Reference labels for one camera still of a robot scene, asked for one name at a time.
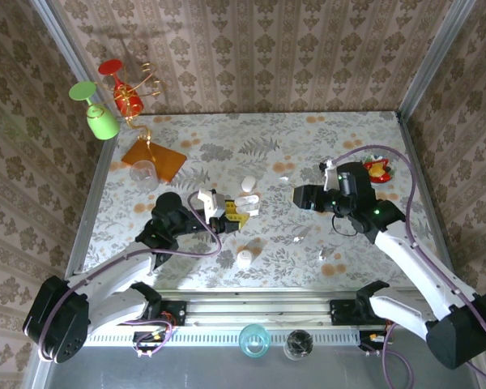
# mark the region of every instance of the orange coaster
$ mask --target orange coaster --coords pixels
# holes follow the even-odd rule
[[[151,152],[147,149],[146,141],[137,140],[126,155],[122,157],[122,162],[132,165],[140,160],[150,160],[155,166],[159,179],[171,182],[187,157],[180,152],[174,152],[154,143],[150,143],[150,148]]]

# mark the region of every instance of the wall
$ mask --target wall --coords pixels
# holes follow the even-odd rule
[[[75,82],[28,2],[0,2],[0,389],[32,353],[21,332],[41,283],[62,276],[100,146]]]
[[[451,1],[52,3],[88,69],[158,65],[146,113],[214,113],[395,110]]]
[[[456,271],[486,292],[486,1],[478,0],[409,122]]]

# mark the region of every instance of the white cap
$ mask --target white cap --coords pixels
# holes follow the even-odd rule
[[[252,255],[252,251],[242,250],[237,254],[237,266],[250,267],[250,264],[252,263],[252,259],[254,259]]]

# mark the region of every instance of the table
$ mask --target table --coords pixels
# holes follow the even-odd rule
[[[298,209],[291,202],[292,188],[322,184],[318,164],[358,146],[384,144],[405,152],[393,112],[384,113],[249,113],[216,115],[145,116],[156,143],[187,155],[170,184],[144,193],[121,162],[139,134],[123,126],[118,136],[84,268],[94,267],[126,247],[150,219],[158,195],[177,192],[184,203],[199,189],[215,188],[236,198],[241,181],[256,177],[254,192],[261,199],[259,216],[222,238],[223,249],[207,259],[173,256],[154,277],[158,289],[302,288],[342,291],[358,289],[374,280],[395,287],[410,287],[399,267],[363,236],[344,237],[331,228],[330,214]],[[377,197],[405,209],[411,178],[408,168],[388,152],[361,152],[354,160],[381,154],[392,162],[391,182],[376,187]],[[436,252],[420,194],[416,192],[412,225],[419,239]],[[293,238],[310,227],[306,238]],[[346,221],[337,229],[352,232]],[[215,248],[207,233],[179,238],[181,250],[208,252]],[[236,264],[239,250],[254,253],[250,268]],[[326,259],[319,260],[324,250]]]

